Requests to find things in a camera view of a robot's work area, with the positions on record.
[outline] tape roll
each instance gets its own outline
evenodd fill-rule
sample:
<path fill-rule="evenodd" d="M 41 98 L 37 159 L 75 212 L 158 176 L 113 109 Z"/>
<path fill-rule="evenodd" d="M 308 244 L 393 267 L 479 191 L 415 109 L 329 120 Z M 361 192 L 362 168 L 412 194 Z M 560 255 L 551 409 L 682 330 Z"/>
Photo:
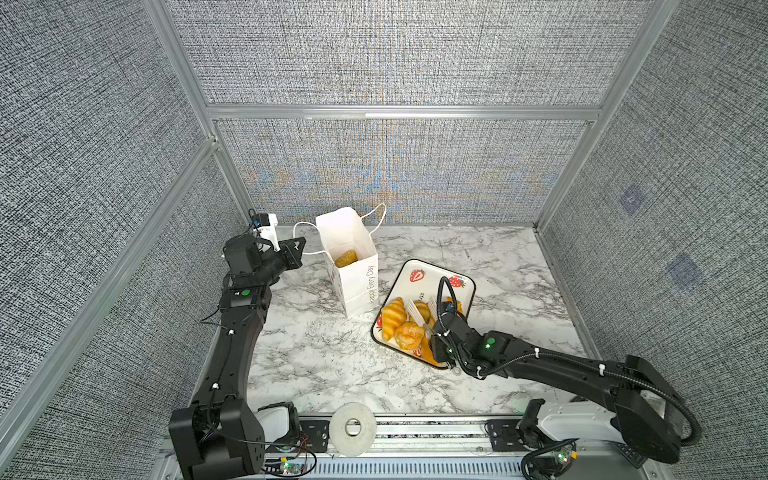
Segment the tape roll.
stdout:
<path fill-rule="evenodd" d="M 350 435 L 346 431 L 349 420 L 360 422 L 360 433 Z M 342 455 L 356 457 L 371 448 L 376 439 L 376 417 L 371 409 L 362 403 L 347 403 L 331 417 L 328 427 L 331 443 Z"/>

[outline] paper bag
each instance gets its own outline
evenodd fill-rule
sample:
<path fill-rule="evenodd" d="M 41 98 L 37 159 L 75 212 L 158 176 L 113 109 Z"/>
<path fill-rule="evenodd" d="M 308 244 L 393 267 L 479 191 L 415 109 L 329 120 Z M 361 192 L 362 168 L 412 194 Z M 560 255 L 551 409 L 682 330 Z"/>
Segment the paper bag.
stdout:
<path fill-rule="evenodd" d="M 362 219 L 379 207 L 384 207 L 384 214 L 376 228 L 369 233 Z M 379 229 L 385 215 L 386 205 L 379 204 L 362 217 L 354 209 L 344 207 L 315 218 L 328 276 L 347 318 L 379 307 L 379 254 L 371 233 Z M 357 261 L 338 268 L 334 260 L 349 250 L 355 250 Z"/>

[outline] red strawberry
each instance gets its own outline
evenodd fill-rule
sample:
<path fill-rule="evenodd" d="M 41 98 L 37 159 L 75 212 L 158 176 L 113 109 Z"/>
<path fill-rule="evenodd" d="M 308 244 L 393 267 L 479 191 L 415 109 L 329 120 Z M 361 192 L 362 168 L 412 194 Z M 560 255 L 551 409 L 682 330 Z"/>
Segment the red strawberry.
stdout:
<path fill-rule="evenodd" d="M 411 281 L 412 282 L 418 282 L 422 278 L 426 276 L 426 273 L 424 273 L 424 270 L 413 270 L 411 272 Z"/>
<path fill-rule="evenodd" d="M 453 286 L 455 288 L 459 288 L 459 287 L 462 287 L 462 286 L 465 285 L 464 279 L 462 279 L 458 275 L 452 276 L 451 278 L 448 279 L 448 281 L 451 283 L 451 286 Z"/>

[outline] white marble surface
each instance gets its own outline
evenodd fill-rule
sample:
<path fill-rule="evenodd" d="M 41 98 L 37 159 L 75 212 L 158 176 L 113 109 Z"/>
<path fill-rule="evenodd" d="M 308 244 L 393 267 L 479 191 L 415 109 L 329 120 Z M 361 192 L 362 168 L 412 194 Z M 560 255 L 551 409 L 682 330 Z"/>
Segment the white marble surface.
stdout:
<path fill-rule="evenodd" d="M 316 231 L 302 230 L 306 251 Z M 289 238 L 282 230 L 280 238 Z M 520 227 L 381 227 L 379 301 L 402 264 L 418 258 L 470 276 L 477 285 L 468 321 L 480 333 L 511 333 L 539 346 L 584 355 L 534 234 Z M 436 370 L 374 343 L 376 312 L 345 318 L 319 256 L 285 273 L 253 354 L 248 402 L 291 401 L 301 413 L 331 413 L 348 402 L 375 413 L 522 413 L 529 399 L 573 395 L 523 379 L 485 381 Z"/>

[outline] white rope handle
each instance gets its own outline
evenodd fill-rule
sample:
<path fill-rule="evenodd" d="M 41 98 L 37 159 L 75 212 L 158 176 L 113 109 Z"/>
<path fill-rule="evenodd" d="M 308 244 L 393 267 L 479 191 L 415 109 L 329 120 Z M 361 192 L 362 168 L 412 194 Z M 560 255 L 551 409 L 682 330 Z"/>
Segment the white rope handle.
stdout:
<path fill-rule="evenodd" d="M 386 205 L 384 205 L 384 204 L 378 204 L 378 205 L 376 205 L 376 208 L 374 208 L 373 210 L 371 210 L 371 211 L 370 211 L 370 212 L 368 212 L 367 214 L 365 214 L 365 215 L 363 215 L 362 217 L 360 217 L 360 220 L 362 220 L 362 219 L 363 219 L 363 218 L 365 218 L 365 217 L 368 217 L 370 214 L 372 214 L 373 212 L 377 211 L 377 210 L 379 209 L 379 207 L 381 207 L 381 206 L 384 206 L 384 213 L 382 214 L 382 219 L 381 219 L 381 220 L 379 220 L 379 224 L 378 224 L 378 225 L 376 225 L 376 228 L 374 228 L 373 230 L 371 230 L 371 233 L 374 233 L 375 231 L 377 231 L 377 230 L 379 229 L 379 227 L 381 227 L 381 226 L 382 226 L 382 223 L 384 222 L 384 217 L 386 217 Z"/>
<path fill-rule="evenodd" d="M 305 225 L 312 225 L 313 227 L 317 228 L 317 225 L 310 222 L 296 222 L 295 225 L 293 225 L 293 238 L 296 238 L 296 226 L 304 223 Z M 317 255 L 318 253 L 328 253 L 325 250 L 318 250 L 316 252 L 304 252 L 303 255 Z"/>

